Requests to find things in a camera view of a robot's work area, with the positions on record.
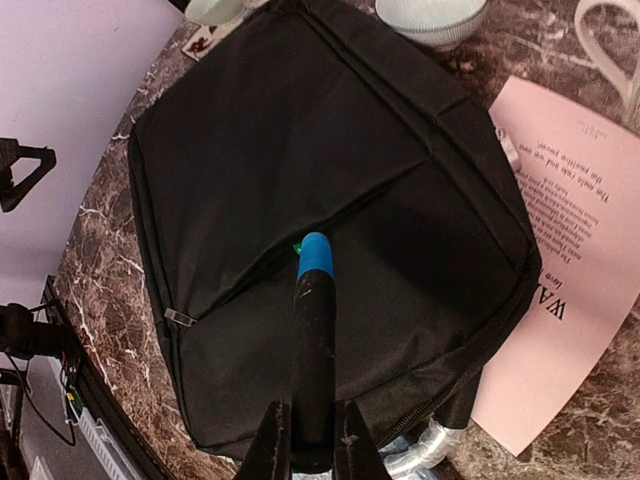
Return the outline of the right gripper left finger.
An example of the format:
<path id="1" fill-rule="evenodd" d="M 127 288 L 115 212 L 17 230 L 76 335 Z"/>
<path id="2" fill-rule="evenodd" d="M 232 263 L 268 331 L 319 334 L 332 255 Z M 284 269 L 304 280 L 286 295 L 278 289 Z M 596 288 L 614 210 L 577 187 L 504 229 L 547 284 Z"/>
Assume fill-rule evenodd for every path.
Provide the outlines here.
<path id="1" fill-rule="evenodd" d="M 287 480 L 291 474 L 291 407 L 272 401 L 242 463 L 242 478 Z"/>

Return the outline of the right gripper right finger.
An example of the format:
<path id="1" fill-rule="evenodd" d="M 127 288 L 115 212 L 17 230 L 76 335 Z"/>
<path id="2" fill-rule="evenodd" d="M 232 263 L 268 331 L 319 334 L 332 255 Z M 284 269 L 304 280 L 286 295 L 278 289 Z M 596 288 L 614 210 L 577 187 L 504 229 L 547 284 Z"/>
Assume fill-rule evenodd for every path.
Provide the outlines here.
<path id="1" fill-rule="evenodd" d="M 341 400 L 336 404 L 333 478 L 341 480 L 387 479 L 379 456 L 357 404 Z"/>

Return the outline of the blue and black marker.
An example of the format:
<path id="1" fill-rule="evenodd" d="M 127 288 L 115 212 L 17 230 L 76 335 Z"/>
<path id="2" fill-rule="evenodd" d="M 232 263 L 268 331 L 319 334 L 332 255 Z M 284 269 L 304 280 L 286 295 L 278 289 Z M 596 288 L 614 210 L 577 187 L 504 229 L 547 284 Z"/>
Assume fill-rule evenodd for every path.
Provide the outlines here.
<path id="1" fill-rule="evenodd" d="M 332 468 L 335 422 L 336 291 L 332 249 L 318 232 L 300 247 L 294 294 L 292 468 L 318 474 Z"/>

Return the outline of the black student bag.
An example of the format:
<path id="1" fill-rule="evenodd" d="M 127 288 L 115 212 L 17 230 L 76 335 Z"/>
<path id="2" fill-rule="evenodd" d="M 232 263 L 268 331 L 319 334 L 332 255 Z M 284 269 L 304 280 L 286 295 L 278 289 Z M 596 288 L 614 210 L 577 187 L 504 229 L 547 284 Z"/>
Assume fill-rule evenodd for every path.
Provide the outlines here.
<path id="1" fill-rule="evenodd" d="M 324 233 L 337 395 L 378 445 L 480 376 L 541 257 L 488 112 L 341 1 L 271 1 L 137 121 L 132 203 L 196 447 L 242 460 L 291 386 L 295 246 Z"/>

